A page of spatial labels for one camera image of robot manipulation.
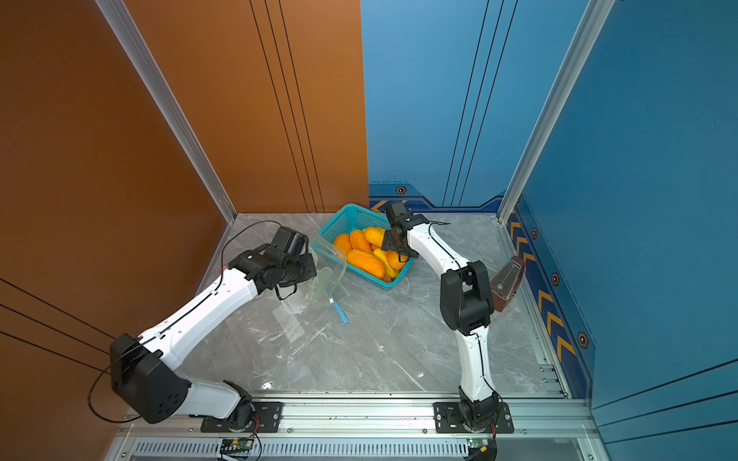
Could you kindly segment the clear green-zip bag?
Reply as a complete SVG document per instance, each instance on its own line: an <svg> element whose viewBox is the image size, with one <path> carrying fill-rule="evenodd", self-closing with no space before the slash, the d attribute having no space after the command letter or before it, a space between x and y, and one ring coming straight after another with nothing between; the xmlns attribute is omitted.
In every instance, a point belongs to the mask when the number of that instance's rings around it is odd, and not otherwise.
<svg viewBox="0 0 738 461"><path fill-rule="evenodd" d="M297 287L296 305L299 310L312 305L335 305L336 290L346 275L346 255L323 236L311 238L309 254L315 262L316 275Z"/></svg>

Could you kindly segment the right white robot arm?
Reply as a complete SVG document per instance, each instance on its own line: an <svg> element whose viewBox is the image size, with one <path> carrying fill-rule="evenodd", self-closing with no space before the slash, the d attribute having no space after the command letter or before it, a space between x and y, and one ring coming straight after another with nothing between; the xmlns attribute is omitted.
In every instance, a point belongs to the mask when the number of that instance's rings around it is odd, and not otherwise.
<svg viewBox="0 0 738 461"><path fill-rule="evenodd" d="M493 386L488 336L493 314L489 277L483 262L454 250L421 216L388 220L382 247L411 259L424 259L439 276L439 307L446 326L455 333L461 366L459 411L472 432L489 430L502 405Z"/></svg>

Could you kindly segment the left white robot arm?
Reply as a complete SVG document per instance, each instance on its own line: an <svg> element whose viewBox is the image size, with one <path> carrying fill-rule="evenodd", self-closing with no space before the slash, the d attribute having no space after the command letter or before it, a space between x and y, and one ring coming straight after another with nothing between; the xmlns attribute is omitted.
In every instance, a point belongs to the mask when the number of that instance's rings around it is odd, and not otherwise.
<svg viewBox="0 0 738 461"><path fill-rule="evenodd" d="M232 431L255 418L251 395L232 380L196 380L179 373L194 348L233 312L263 292L286 289L316 275L309 251L292 255L270 245L248 250L205 292L138 337L123 334L110 347L111 389L145 422L172 416L211 418Z"/></svg>

